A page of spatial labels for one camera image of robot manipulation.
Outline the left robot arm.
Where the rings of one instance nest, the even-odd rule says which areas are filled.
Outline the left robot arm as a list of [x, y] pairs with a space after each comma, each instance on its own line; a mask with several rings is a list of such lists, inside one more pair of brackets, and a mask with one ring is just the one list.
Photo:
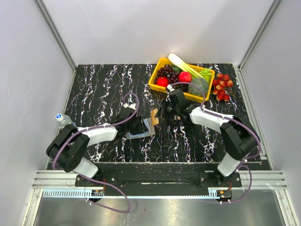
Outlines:
[[94, 127], [65, 125], [48, 146], [47, 156], [53, 160], [54, 167], [85, 176], [91, 186], [99, 185], [102, 175], [98, 167], [84, 157], [88, 147], [124, 135], [127, 139], [137, 139], [155, 134], [151, 118], [144, 119], [137, 109], [137, 103], [124, 104], [112, 121]]

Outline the beige leather card holder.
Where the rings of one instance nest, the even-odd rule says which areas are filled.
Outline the beige leather card holder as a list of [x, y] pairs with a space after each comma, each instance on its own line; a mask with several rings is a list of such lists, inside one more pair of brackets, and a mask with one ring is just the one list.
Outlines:
[[154, 126], [152, 125], [152, 120], [151, 118], [143, 119], [143, 124], [146, 126], [146, 131], [145, 132], [139, 132], [136, 135], [133, 135], [131, 133], [127, 133], [127, 139], [136, 139], [136, 138], [143, 138], [143, 137], [148, 137], [148, 136], [153, 136], [155, 135], [155, 129]]

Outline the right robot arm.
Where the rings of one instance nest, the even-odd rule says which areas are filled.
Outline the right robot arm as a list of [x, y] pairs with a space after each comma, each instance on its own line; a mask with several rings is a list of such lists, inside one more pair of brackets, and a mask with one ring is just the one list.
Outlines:
[[202, 125], [221, 134], [226, 154], [214, 174], [217, 185], [227, 185], [243, 161], [260, 154], [259, 136], [246, 115], [217, 113], [189, 101], [179, 89], [166, 88], [166, 91], [168, 96], [162, 101], [156, 117], [170, 123], [179, 119], [184, 125]]

